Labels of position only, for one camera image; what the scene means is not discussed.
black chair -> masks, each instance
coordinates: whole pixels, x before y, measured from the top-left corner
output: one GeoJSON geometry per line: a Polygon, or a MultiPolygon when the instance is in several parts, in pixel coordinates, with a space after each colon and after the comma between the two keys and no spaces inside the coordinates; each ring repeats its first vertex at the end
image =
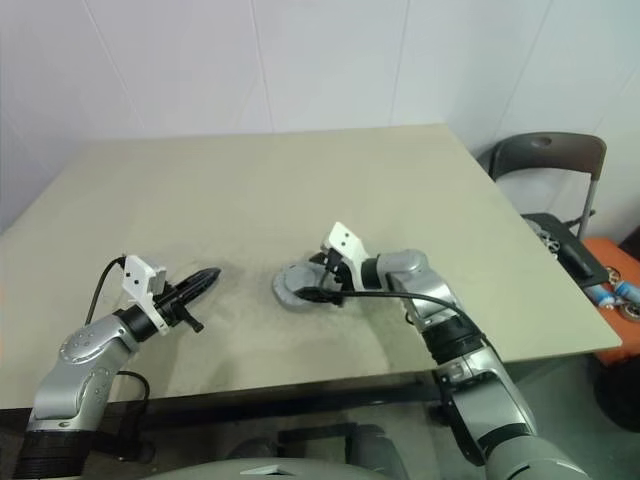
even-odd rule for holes
{"type": "Polygon", "coordinates": [[[537,223],[560,243],[558,260],[581,287],[608,280],[606,269],[580,241],[591,216],[593,199],[604,164],[606,144],[593,135],[563,132],[534,132],[509,137],[485,152],[479,161],[489,176],[498,180],[516,170],[557,168],[590,174],[589,190],[579,220],[562,223],[548,213],[523,215],[537,223]],[[577,238],[569,228],[579,225],[577,238]]]}

table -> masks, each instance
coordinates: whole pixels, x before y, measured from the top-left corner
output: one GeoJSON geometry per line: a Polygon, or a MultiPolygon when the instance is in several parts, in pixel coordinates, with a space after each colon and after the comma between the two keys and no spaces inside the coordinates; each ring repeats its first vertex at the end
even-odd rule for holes
{"type": "MultiPolygon", "coordinates": [[[[111,141],[90,145],[0,238],[0,408],[32,405],[122,252],[173,281],[223,269],[191,308],[205,330],[180,325],[128,365],[152,397],[433,368],[396,301],[299,314],[275,300],[274,274],[315,253],[336,220],[370,253],[426,252],[506,361],[619,344],[445,125],[111,141]]],[[[96,315],[121,305],[119,282],[96,315]]]]}

